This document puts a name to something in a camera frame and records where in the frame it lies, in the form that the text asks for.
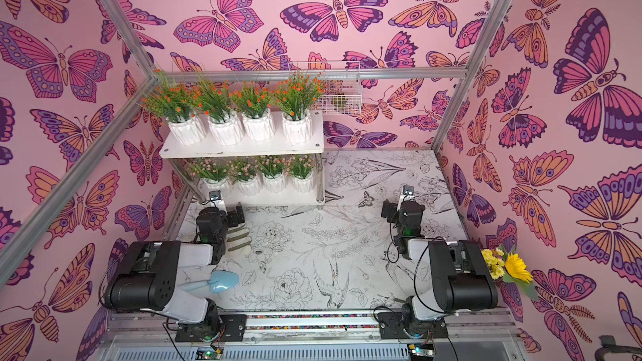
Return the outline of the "pink plant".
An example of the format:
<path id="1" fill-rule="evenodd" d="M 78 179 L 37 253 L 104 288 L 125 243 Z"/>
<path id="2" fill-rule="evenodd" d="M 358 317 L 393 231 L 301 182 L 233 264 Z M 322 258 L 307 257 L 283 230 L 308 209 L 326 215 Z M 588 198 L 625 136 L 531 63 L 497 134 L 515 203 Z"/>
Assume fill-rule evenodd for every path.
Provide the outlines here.
<path id="1" fill-rule="evenodd" d="M 230 177 L 241 195 L 252 197 L 262 190 L 262 181 L 255 162 L 251 158 L 235 158 L 231 161 Z"/>
<path id="2" fill-rule="evenodd" d="M 195 158 L 188 162 L 193 177 L 203 180 L 209 192 L 219 191 L 226 197 L 232 190 L 229 178 L 232 163 L 219 158 Z"/>
<path id="3" fill-rule="evenodd" d="M 294 190 L 312 192 L 315 186 L 316 160 L 313 155 L 292 155 L 288 159 L 288 172 Z"/>
<path id="4" fill-rule="evenodd" d="M 261 155 L 256 159 L 265 188 L 279 194 L 287 187 L 287 160 L 283 155 Z"/>

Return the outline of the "orange plant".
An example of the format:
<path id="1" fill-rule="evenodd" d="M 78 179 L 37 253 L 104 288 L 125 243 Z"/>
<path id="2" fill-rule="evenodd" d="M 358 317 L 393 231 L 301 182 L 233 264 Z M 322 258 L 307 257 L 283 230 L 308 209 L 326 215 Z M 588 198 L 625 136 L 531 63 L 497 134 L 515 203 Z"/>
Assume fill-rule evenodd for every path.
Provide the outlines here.
<path id="1" fill-rule="evenodd" d="M 193 103 L 208 122 L 214 140 L 220 145 L 237 145 L 245 136 L 239 116 L 232 108 L 227 85 L 201 77 L 194 88 Z"/>
<path id="2" fill-rule="evenodd" d="M 312 138 L 312 108 L 324 93 L 319 76 L 293 74 L 278 83 L 272 93 L 274 104 L 281 110 L 284 135 L 292 144 L 302 144 Z"/>
<path id="3" fill-rule="evenodd" d="M 199 118 L 194 89 L 169 78 L 163 70 L 155 70 L 154 75 L 156 86 L 144 94 L 143 107 L 167 122 L 179 144 L 187 146 L 203 141 L 207 133 Z"/>
<path id="4" fill-rule="evenodd" d="M 275 135 L 276 128 L 266 90 L 257 85 L 245 83 L 228 96 L 242 114 L 243 125 L 251 140 L 266 141 Z"/>

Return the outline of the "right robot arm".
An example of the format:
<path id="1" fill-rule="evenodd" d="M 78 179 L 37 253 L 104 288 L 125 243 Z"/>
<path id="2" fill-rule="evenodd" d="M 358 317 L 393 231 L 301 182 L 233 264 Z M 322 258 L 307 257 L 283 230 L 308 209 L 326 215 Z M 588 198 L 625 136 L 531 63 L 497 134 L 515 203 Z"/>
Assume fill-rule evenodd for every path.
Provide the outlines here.
<path id="1" fill-rule="evenodd" d="M 425 210 L 413 199 L 386 200 L 381 208 L 381 217 L 389 223 L 391 247 L 396 249 L 396 257 L 388 264 L 401 259 L 415 263 L 413 294 L 401 309 L 378 306 L 373 310 L 383 339 L 447 339 L 447 317 L 498 305 L 498 292 L 479 244 L 426 237 L 421 228 Z"/>

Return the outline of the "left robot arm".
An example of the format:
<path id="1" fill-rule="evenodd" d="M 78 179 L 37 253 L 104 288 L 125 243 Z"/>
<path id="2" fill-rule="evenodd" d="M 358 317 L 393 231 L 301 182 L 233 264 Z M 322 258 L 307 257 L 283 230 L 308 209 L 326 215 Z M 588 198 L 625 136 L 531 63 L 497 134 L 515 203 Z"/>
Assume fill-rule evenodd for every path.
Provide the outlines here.
<path id="1" fill-rule="evenodd" d="M 227 234 L 243 227 L 245 216 L 238 204 L 228 211 L 207 207 L 197 216 L 195 242 L 136 242 L 124 254 L 102 297 L 102 305 L 115 312 L 149 312 L 178 323 L 177 340 L 211 342 L 220 339 L 224 321 L 214 300 L 198 297 L 197 289 L 221 292 L 238 283 L 233 272 L 214 271 L 197 282 L 180 283 L 180 270 L 214 267 L 227 252 Z"/>

